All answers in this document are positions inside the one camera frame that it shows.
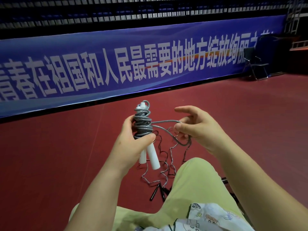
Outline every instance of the person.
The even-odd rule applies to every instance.
[[[255,230],[308,230],[308,209],[275,183],[214,118],[194,106],[175,111],[188,114],[175,129],[184,138],[190,135],[218,159]],[[132,123],[133,116],[124,121],[108,159],[72,211],[65,231],[138,230],[139,226],[145,230],[253,230],[213,167],[200,158],[180,167],[159,212],[146,214],[117,207],[121,180],[156,137],[149,134],[135,140]],[[174,227],[175,221],[183,227]]]

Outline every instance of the person's right arm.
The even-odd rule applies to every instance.
[[[189,114],[175,129],[191,135],[219,160],[256,230],[308,230],[308,209],[275,183],[208,113],[194,106],[175,111]]]

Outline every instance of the person's right hand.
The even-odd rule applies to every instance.
[[[174,110],[189,114],[180,120],[182,123],[175,124],[177,131],[190,135],[213,155],[227,147],[231,139],[207,112],[195,106],[181,106]]]

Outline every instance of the person's left arm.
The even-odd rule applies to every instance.
[[[141,151],[155,139],[155,134],[149,134],[135,140],[132,121],[133,116],[124,121],[107,161],[84,194],[65,231],[111,231],[121,181],[139,159]]]

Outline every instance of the yellow pants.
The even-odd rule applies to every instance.
[[[157,213],[147,214],[117,206],[112,231],[133,231],[136,226],[161,228],[173,225],[177,218],[187,218],[192,203],[217,203],[245,220],[213,166],[204,159],[192,158],[179,168],[172,190]],[[70,219],[77,206],[73,208]]]

